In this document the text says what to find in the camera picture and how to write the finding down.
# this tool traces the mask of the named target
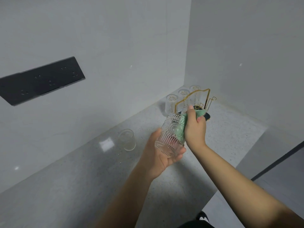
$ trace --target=speckled countertop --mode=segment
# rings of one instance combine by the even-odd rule
[[[0,227],[88,227],[104,210],[138,161],[149,135],[165,120],[163,99],[94,138],[0,195]],[[206,143],[233,166],[266,127],[218,102],[207,122]],[[134,131],[137,146],[121,151],[119,131]],[[115,144],[104,151],[101,142]],[[137,227],[177,227],[193,219],[216,187],[188,149],[155,179]]]

